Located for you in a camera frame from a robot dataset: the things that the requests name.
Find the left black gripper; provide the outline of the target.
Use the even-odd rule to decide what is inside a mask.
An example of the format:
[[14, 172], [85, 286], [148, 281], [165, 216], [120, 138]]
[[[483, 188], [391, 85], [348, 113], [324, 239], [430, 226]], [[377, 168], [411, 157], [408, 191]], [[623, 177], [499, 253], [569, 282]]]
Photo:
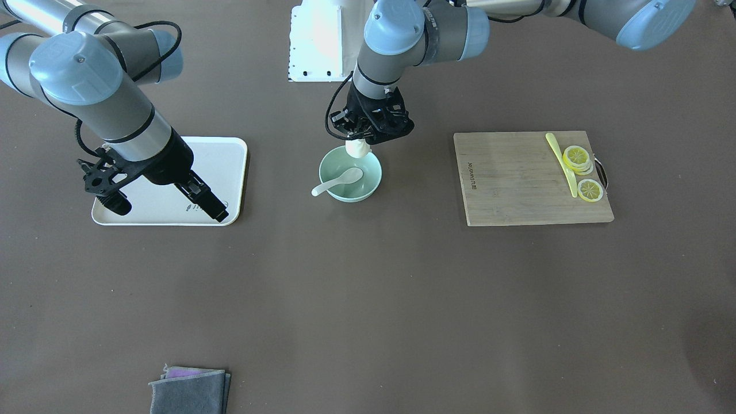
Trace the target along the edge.
[[364, 139], [368, 145], [407, 136], [415, 128], [398, 87], [381, 99], [373, 99], [351, 86], [347, 105], [342, 111], [330, 113], [329, 121], [347, 135], [339, 139]]

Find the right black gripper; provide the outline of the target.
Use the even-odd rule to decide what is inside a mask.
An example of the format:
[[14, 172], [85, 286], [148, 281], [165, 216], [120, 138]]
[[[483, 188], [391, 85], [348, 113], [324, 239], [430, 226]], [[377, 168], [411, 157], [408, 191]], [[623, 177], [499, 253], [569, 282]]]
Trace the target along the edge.
[[171, 131], [169, 141], [157, 155], [142, 162], [131, 162], [115, 149], [102, 147], [95, 150], [97, 162], [79, 159], [84, 172], [85, 191], [94, 194], [97, 200], [111, 212], [124, 216], [132, 209], [131, 202], [121, 189], [145, 177], [155, 185], [175, 184], [193, 204], [199, 205], [216, 222], [228, 217], [227, 208], [212, 189], [195, 172], [191, 172], [194, 153], [176, 131]]

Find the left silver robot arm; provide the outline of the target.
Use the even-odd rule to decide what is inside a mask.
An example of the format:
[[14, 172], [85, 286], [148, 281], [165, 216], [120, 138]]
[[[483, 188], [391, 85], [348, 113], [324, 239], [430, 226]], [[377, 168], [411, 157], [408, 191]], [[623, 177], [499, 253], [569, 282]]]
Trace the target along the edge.
[[410, 134], [398, 82], [408, 67], [480, 55], [492, 23], [535, 15], [565, 17], [634, 51], [662, 44], [691, 15], [694, 1], [376, 1], [345, 106], [326, 110], [327, 133], [342, 141], [377, 145]]

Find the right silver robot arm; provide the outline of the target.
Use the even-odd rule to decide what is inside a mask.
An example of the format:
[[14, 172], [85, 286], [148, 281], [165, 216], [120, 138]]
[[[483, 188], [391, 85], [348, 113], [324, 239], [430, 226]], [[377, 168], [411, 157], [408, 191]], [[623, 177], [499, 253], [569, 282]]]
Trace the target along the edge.
[[2, 82], [73, 116], [76, 129], [86, 125], [106, 144], [85, 148], [95, 162], [78, 160], [87, 192], [126, 215], [132, 207], [122, 189], [145, 177], [176, 186], [218, 222], [228, 217], [192, 169], [191, 148], [139, 89], [181, 73], [181, 35], [129, 25], [81, 1], [3, 1], [2, 14], [47, 33], [2, 36]]

